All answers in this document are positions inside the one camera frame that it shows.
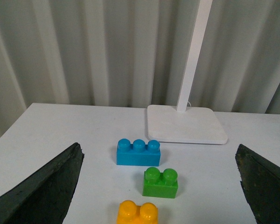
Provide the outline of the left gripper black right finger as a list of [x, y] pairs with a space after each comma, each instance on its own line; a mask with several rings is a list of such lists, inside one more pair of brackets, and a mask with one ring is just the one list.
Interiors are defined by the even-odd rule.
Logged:
[[280, 167], [240, 144], [241, 187], [258, 224], [280, 224]]

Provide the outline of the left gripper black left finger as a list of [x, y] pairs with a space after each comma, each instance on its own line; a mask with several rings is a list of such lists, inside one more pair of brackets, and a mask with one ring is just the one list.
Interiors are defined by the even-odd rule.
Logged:
[[74, 143], [0, 196], [0, 224], [61, 224], [74, 196], [84, 154]]

